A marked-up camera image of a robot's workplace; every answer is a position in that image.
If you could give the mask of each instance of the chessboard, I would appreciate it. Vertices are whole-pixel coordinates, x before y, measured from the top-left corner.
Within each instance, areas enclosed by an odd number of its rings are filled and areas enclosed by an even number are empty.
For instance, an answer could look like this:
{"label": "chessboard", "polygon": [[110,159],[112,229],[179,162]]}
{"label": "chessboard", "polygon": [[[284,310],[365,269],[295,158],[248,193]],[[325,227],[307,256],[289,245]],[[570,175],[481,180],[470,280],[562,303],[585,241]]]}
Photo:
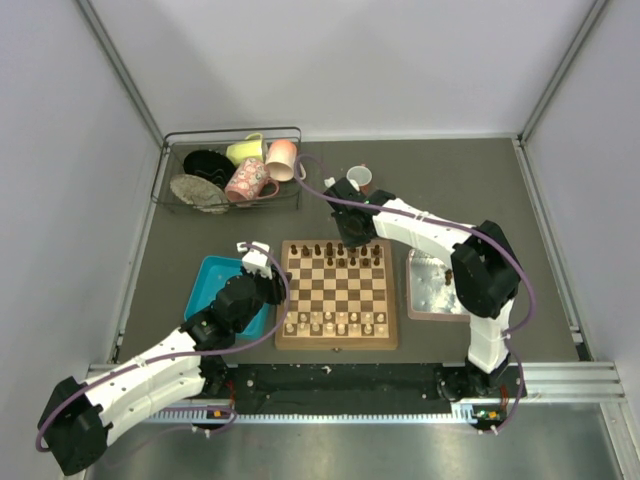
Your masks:
{"label": "chessboard", "polygon": [[336,240],[285,241],[281,265],[291,274],[291,299],[276,348],[397,348],[391,242],[347,249]]}

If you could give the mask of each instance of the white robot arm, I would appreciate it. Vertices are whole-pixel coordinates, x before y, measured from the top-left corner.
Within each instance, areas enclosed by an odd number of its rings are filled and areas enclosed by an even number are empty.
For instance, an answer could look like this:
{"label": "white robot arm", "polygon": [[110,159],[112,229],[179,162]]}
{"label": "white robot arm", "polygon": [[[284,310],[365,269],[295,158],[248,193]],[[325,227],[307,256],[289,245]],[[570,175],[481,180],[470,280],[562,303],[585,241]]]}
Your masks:
{"label": "white robot arm", "polygon": [[[253,246],[269,252],[268,245],[254,242]],[[238,251],[247,248],[238,244]],[[284,299],[282,278],[266,255],[252,249],[244,255],[238,275],[226,282],[209,306],[114,369],[126,370],[126,375],[111,371],[83,383],[73,377],[58,383],[38,428],[56,409],[68,405],[43,435],[63,473],[74,475],[87,468],[124,432],[172,403],[200,393],[216,395],[226,381],[227,366],[219,355],[195,353],[228,349],[235,334],[265,303],[277,305]]]}
{"label": "white robot arm", "polygon": [[[383,207],[382,211],[376,211],[331,203],[332,215],[346,246],[360,246],[375,237],[388,238],[432,255],[453,270],[458,299],[471,317],[468,361],[487,375],[499,375],[506,367],[509,353],[503,332],[509,327],[520,281],[502,256],[467,232],[422,221],[429,218],[448,223],[388,192],[378,190],[365,197],[357,185],[345,178],[337,182],[329,179],[325,184],[329,187],[325,195],[329,197]],[[496,224],[485,222],[476,229],[493,237],[514,256]]]}
{"label": "white robot arm", "polygon": [[[396,240],[409,245],[417,250],[441,260],[448,268],[452,268],[451,256],[454,253],[454,245],[463,244],[469,234],[461,230],[441,227],[423,222],[424,217],[442,220],[428,212],[422,212],[407,205],[396,198],[384,204],[410,213],[413,218],[400,216],[393,213],[381,212],[373,217],[373,224],[379,237]],[[508,300],[500,310],[496,318],[479,317],[469,312],[471,317],[471,343],[469,344],[468,358],[485,373],[491,373],[498,368],[507,358],[507,348],[502,338],[502,332],[509,328],[509,316],[513,300]]]}

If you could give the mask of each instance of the silver tray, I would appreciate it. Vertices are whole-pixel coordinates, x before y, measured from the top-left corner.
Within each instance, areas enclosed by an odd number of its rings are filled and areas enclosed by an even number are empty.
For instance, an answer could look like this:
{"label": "silver tray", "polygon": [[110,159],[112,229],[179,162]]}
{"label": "silver tray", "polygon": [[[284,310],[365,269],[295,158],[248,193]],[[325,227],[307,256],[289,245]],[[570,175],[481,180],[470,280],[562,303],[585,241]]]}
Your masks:
{"label": "silver tray", "polygon": [[468,322],[469,313],[456,296],[455,279],[447,285],[447,266],[412,249],[407,257],[407,311],[413,320]]}

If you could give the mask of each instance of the yellow mug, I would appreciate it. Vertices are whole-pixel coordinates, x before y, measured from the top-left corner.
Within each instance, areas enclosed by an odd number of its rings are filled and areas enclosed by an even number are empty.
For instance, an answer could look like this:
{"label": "yellow mug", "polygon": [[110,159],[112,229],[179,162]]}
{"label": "yellow mug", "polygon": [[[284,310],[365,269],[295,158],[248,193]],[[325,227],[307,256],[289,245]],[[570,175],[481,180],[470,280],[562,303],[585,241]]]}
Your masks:
{"label": "yellow mug", "polygon": [[227,158],[237,167],[247,158],[257,158],[264,162],[267,156],[267,142],[261,133],[252,133],[244,140],[227,147]]}

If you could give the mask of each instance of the dish rack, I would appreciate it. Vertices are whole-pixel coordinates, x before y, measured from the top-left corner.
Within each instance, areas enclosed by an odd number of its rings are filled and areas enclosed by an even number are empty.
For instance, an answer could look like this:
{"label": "dish rack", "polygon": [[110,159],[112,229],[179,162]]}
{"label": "dish rack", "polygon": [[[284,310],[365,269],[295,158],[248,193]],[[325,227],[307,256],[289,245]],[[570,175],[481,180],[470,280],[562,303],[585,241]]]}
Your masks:
{"label": "dish rack", "polygon": [[[201,130],[193,132],[170,133],[164,138],[156,176],[151,191],[151,200],[173,212],[205,213],[197,205],[182,202],[171,191],[170,181],[175,175],[183,174],[184,159],[196,150],[212,150],[224,155],[227,147],[244,140],[252,133],[262,133],[267,146],[279,139],[293,142],[300,152],[302,132],[298,127],[262,127],[228,130]],[[226,202],[224,210],[253,210],[256,208],[289,207],[298,209],[300,206],[300,185],[295,180],[280,183],[278,195],[270,198],[255,199],[241,202]]]}

